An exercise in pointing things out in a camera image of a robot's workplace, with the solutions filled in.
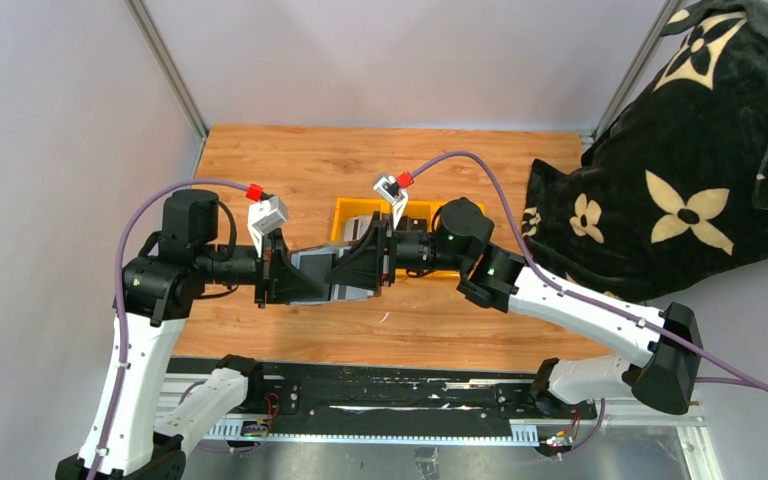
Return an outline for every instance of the black bracket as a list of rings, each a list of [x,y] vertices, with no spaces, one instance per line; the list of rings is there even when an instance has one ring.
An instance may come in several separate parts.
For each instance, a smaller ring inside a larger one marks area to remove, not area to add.
[[[279,414],[294,415],[298,411],[301,386],[297,382],[265,379],[263,364],[257,360],[238,355],[225,355],[216,363],[216,368],[230,368],[248,378],[248,394],[238,407],[240,412],[268,413],[265,398],[270,394],[275,394],[275,397],[280,399]]]
[[[516,279],[525,267],[525,258],[488,244],[469,278],[461,276],[458,291],[481,308],[508,311],[511,295],[516,295]]]
[[[267,303],[290,303],[322,298],[322,287],[290,263],[287,243],[281,229],[263,237],[262,260],[258,262],[254,301],[258,307]]]
[[[157,256],[163,261],[192,265],[201,248],[216,240],[219,195],[208,190],[178,190],[163,202]]]
[[[542,395],[534,383],[500,383],[494,387],[497,410],[501,418],[569,418],[575,410],[551,395]],[[590,418],[592,407],[582,404],[579,413]]]
[[[702,348],[693,310],[671,303],[661,316],[664,329]],[[623,373],[623,381],[631,385],[631,393],[641,403],[672,415],[687,413],[699,372],[699,356],[666,337],[650,345],[650,349],[652,357],[646,366],[630,368]]]
[[[204,276],[194,268],[157,257],[137,257],[122,272],[125,310],[151,318],[153,327],[164,320],[190,316],[193,300],[204,293]]]
[[[363,236],[334,264],[325,281],[381,293],[382,285],[395,281],[396,262],[389,262],[385,271],[384,259],[390,253],[389,216],[374,212],[369,228]]]

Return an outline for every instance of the beige flower print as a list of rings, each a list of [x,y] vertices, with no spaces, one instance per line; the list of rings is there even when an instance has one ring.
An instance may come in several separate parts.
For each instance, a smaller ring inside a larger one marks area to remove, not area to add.
[[[652,228],[652,243],[663,242],[689,229],[700,242],[732,254],[734,243],[709,221],[726,207],[729,195],[727,188],[702,190],[693,194],[685,203],[670,184],[648,170],[646,186],[652,200],[666,213]]]
[[[537,211],[537,207],[526,208],[522,216],[522,236],[530,237],[537,233],[537,225],[540,224],[540,212]]]
[[[596,201],[587,201],[587,195],[581,194],[575,200],[575,216],[570,218],[572,231],[579,237],[589,235],[597,243],[605,243],[602,231],[596,226],[602,216],[602,207]]]

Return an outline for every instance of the black blanket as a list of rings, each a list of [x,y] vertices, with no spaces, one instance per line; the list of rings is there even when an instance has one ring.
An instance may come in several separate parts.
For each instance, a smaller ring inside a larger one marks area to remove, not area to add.
[[[566,175],[536,160],[537,261],[639,301],[768,258],[768,4],[702,1],[679,51]]]

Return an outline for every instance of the wooden table surface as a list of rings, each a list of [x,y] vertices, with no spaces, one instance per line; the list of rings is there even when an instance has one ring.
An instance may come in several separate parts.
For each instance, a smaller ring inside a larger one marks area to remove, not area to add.
[[[253,182],[280,195],[290,212],[284,236],[294,249],[326,242],[337,197],[376,198],[371,186],[381,172],[411,171],[449,150],[484,158],[519,216],[532,160],[571,171],[579,165],[581,144],[571,133],[217,125],[197,176]],[[231,189],[217,191],[238,225],[245,225],[250,200]],[[517,249],[490,181],[471,160],[438,164],[416,180],[410,194],[415,200],[466,196],[483,202],[496,223],[493,241]],[[250,242],[245,232],[238,242]],[[226,236],[223,225],[220,238]],[[197,302],[175,354],[533,371],[546,358],[608,353],[547,322],[476,307],[455,286],[451,279],[399,279],[365,302],[266,309],[254,305],[252,288],[242,287]]]

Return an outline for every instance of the cable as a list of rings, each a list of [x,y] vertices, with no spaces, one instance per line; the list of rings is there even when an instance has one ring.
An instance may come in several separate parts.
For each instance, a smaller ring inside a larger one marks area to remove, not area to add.
[[[575,408],[575,430],[572,433],[572,441],[574,442],[578,438],[578,429],[581,428],[581,412],[578,411],[578,407]]]
[[[148,254],[151,253],[151,249],[157,245],[157,240],[160,238],[160,232],[151,232],[146,238],[146,242],[143,244],[143,248],[137,253],[138,257],[148,258]]]
[[[440,218],[440,212],[442,211],[443,211],[443,205],[440,205],[437,211],[434,212],[434,216],[431,217],[431,233],[434,233],[437,231],[437,220]]]
[[[207,380],[199,380],[198,382],[195,382],[192,385],[190,385],[189,387],[187,387],[184,390],[184,393],[181,394],[181,398],[178,399],[178,405],[184,403],[184,399],[187,398],[187,395],[189,395],[190,392],[192,392],[194,388],[198,387],[199,385],[204,385],[204,383],[206,381]]]
[[[481,159],[478,155],[467,152],[463,150],[456,150],[453,152],[444,153],[442,155],[439,155],[435,158],[432,158],[431,160],[425,162],[424,165],[414,170],[410,175],[412,178],[416,178],[429,168],[433,167],[434,165],[442,162],[443,160],[446,160],[447,158],[452,157],[467,157],[475,161],[482,170],[484,170],[484,173],[487,174],[487,177],[490,178],[490,182],[493,183],[493,188],[496,189],[496,193],[499,195],[499,200],[502,203],[502,208],[505,210],[505,216],[508,218],[508,224],[511,227],[511,231],[514,234],[514,238],[516,238],[517,244],[519,245],[520,250],[522,250],[522,255],[525,257],[525,261],[528,264],[528,267],[531,268],[531,270],[534,272],[537,277],[543,281],[546,285],[549,285],[553,289],[557,290],[563,295],[568,295],[572,298],[575,298],[576,300],[580,300],[584,303],[593,305],[595,307],[599,307],[603,310],[607,310],[611,313],[617,314],[627,320],[630,320],[634,323],[643,322],[643,326],[658,333],[659,335],[666,337],[675,343],[681,345],[682,347],[690,350],[691,352],[695,353],[696,355],[699,355],[700,357],[708,360],[709,362],[713,363],[714,365],[720,367],[721,369],[725,370],[726,372],[734,375],[735,377],[738,377],[741,382],[732,382],[732,381],[718,381],[718,382],[712,382],[709,381],[707,383],[726,383],[730,385],[743,385],[748,386],[752,388],[757,388],[759,390],[763,390],[768,393],[768,383],[762,382],[761,380],[758,380],[757,378],[749,375],[748,373],[745,373],[730,364],[726,363],[725,361],[719,359],[715,355],[708,353],[707,351],[703,350],[702,348],[699,348],[698,346],[694,345],[691,342],[688,342],[684,338],[676,335],[673,332],[670,332],[669,330],[666,330],[662,327],[659,327],[658,325],[655,325],[653,323],[649,323],[646,321],[646,319],[642,317],[638,317],[637,315],[627,312],[619,307],[615,307],[609,303],[605,303],[601,300],[589,297],[585,294],[575,292],[573,290],[564,290],[563,287],[561,287],[558,283],[555,283],[552,281],[551,278],[549,278],[548,275],[543,273],[542,269],[537,265],[537,263],[534,261],[534,258],[531,256],[531,252],[528,251],[528,247],[525,245],[525,240],[523,239],[522,235],[519,234],[517,229],[517,223],[514,220],[513,212],[511,211],[511,206],[508,203],[507,198],[505,197],[505,193],[502,191],[502,186],[499,184],[499,180],[496,178],[496,175],[493,174],[493,172],[490,170],[490,167],[487,165],[487,163],[484,162],[484,160]]]
[[[281,411],[281,397],[279,397],[278,394],[275,392],[269,392],[269,394],[266,395],[266,398],[268,399],[269,397],[275,397],[275,411],[270,413],[269,415],[269,420],[275,420],[275,417],[278,416],[278,412]]]
[[[225,212],[225,215],[228,217],[228,223],[231,225],[231,232],[228,235],[228,248],[222,252],[222,255],[219,255],[219,252],[210,249],[208,250],[208,256],[210,256],[211,260],[214,262],[227,262],[234,256],[234,249],[237,248],[237,221],[234,219],[234,215],[231,213],[231,209],[228,208],[228,205],[225,205],[221,200],[217,203],[219,203],[219,207],[222,208],[222,211]]]
[[[433,268],[426,268],[425,270],[405,270],[405,275],[409,278],[423,278],[431,275],[437,270]]]
[[[719,383],[726,385],[738,385],[741,387],[758,388],[755,385],[747,383],[738,378],[721,378],[721,377],[697,377],[696,383]]]
[[[604,421],[605,421],[605,399],[603,398],[599,401],[599,416],[596,417],[596,424],[593,426],[593,430],[590,431],[590,433],[587,435],[587,437],[584,440],[581,441],[581,443],[572,447],[572,449],[567,453],[558,453],[557,455],[539,457],[530,462],[526,462],[520,465],[513,465],[513,466],[517,468],[525,468],[525,467],[534,467],[536,465],[542,465],[545,462],[560,463],[565,458],[571,455],[575,455],[581,450],[584,450],[584,448],[586,448],[587,445],[589,445],[590,442],[592,442],[593,439],[596,438],[596,434],[599,433],[599,430],[602,429],[602,424],[604,423]]]
[[[179,188],[188,187],[191,185],[218,185],[222,187],[236,188],[244,192],[248,191],[246,185],[242,185],[235,182],[229,182],[228,180],[221,180],[216,178],[203,179],[203,180],[184,180],[181,182],[173,183],[159,192],[155,193],[148,200],[143,202],[137,211],[128,219],[125,224],[125,228],[122,231],[122,235],[119,237],[119,244],[116,247],[116,259],[113,272],[113,287],[116,297],[116,318],[119,325],[119,367],[116,369],[116,378],[113,381],[113,390],[110,394],[110,403],[107,405],[107,412],[104,415],[104,422],[101,425],[101,432],[98,437],[98,445],[96,445],[95,458],[87,474],[86,480],[95,480],[95,476],[98,473],[98,469],[101,466],[102,457],[99,453],[107,448],[107,442],[110,439],[110,429],[113,427],[113,419],[116,416],[116,409],[119,406],[119,399],[122,396],[122,386],[125,383],[125,373],[128,369],[128,322],[126,321],[125,312],[125,288],[122,278],[122,266],[125,259],[125,245],[128,243],[128,237],[131,235],[131,231],[134,229],[137,220],[145,213],[148,208],[154,204],[157,200],[169,193],[172,193]]]
[[[269,399],[268,396],[263,397],[264,400],[266,400],[266,416],[269,417],[269,420],[272,420],[272,400]]]
[[[233,287],[229,288],[228,290],[225,290],[224,292],[219,293],[210,293],[208,295],[199,295],[196,297],[196,300],[216,300],[217,298],[227,297],[228,295],[231,295],[232,293],[236,292],[240,287],[238,285],[234,285]]]

